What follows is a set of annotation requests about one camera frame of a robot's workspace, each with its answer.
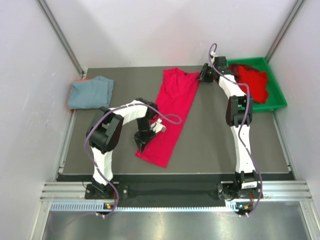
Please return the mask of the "crimson red t-shirt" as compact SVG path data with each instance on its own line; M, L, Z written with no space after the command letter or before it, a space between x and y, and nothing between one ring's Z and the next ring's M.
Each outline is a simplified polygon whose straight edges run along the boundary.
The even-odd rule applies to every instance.
M198 90L198 75L198 72L185 72L179 68L163 71L155 103L165 116L159 118L166 130L151 140L143 152L137 151L136 157L162 168L168 166Z

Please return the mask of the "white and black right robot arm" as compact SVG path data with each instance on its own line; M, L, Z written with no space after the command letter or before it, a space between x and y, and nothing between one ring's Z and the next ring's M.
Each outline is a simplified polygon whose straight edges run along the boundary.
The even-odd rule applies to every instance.
M259 177L251 154L250 125L253 120L253 97L244 92L248 90L244 83L238 83L231 70L227 67L224 56L214 56L210 53L208 63L205 63L197 77L198 81L217 82L228 98L225 120L230 127L236 153L235 177L232 184L227 184L220 190L220 196L228 201L245 198L257 189Z

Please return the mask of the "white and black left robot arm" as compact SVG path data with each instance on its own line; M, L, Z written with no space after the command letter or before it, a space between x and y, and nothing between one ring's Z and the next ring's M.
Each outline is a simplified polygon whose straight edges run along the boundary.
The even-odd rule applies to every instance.
M156 119L158 106L143 98L116 108L101 107L87 130L87 143L93 155L94 173L91 184L86 189L86 199L111 198L115 189L113 179L112 155L124 125L136 121L138 131L133 138L138 152L143 153L147 145L166 127L161 119Z

